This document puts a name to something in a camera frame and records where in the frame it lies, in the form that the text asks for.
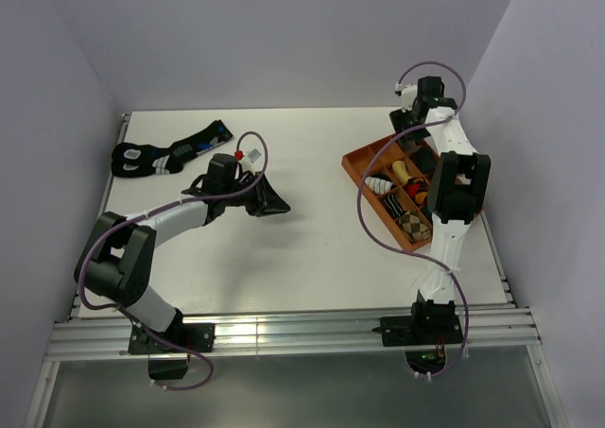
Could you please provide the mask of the brown sock red stripes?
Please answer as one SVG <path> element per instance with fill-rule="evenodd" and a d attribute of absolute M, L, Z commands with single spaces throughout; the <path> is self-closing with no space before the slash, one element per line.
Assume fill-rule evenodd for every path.
<path fill-rule="evenodd" d="M 419 141 L 407 141 L 405 146 L 405 151 L 408 155 L 413 155 L 418 151 L 423 153 L 427 153 L 428 155 L 433 155 L 433 150 L 430 145 L 425 140 Z"/>

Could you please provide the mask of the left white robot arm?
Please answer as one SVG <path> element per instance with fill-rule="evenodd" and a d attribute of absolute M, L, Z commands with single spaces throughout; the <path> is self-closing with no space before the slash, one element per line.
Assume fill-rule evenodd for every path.
<path fill-rule="evenodd" d="M 252 164 L 248 156 L 218 153 L 178 200 L 147 214 L 101 215 L 75 268 L 78 290 L 107 299 L 145 325 L 151 330 L 150 341 L 161 351 L 179 348 L 184 340 L 182 312 L 150 283 L 155 249 L 211 224 L 229 207 L 242 207 L 252 217 L 288 213 L 290 206 Z"/>

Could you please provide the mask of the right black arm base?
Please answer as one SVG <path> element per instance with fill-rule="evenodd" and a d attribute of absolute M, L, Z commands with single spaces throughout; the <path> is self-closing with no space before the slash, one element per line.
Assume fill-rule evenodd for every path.
<path fill-rule="evenodd" d="M 418 299 L 409 315 L 381 317 L 372 332 L 381 336 L 385 348 L 420 347 L 405 353 L 406 364 L 416 379 L 427 381 L 446 370 L 447 346 L 461 346 L 464 351 L 467 342 L 453 301 Z"/>

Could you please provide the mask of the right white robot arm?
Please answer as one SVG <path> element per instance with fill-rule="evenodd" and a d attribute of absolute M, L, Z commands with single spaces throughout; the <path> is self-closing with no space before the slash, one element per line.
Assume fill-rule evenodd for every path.
<path fill-rule="evenodd" d="M 450 273 L 458 268 L 463 240 L 483 208 L 491 158 L 479 153 L 459 120 L 455 99 L 447 97 L 440 77 L 422 77 L 415 84 L 398 82 L 395 93 L 402 107 L 391 115 L 403 137 L 429 137 L 438 155 L 428 189 L 427 208 L 433 221 L 429 256 L 417 301 L 447 305 L 456 298 Z"/>

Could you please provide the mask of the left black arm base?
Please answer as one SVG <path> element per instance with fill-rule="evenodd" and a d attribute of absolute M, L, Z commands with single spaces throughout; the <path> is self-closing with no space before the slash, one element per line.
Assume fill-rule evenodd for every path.
<path fill-rule="evenodd" d="M 145 355 L 150 379 L 162 383 L 181 380 L 194 359 L 214 348 L 216 325 L 213 323 L 185 323 L 170 327 L 165 333 L 154 333 L 134 325 L 128 345 L 129 355 Z"/>

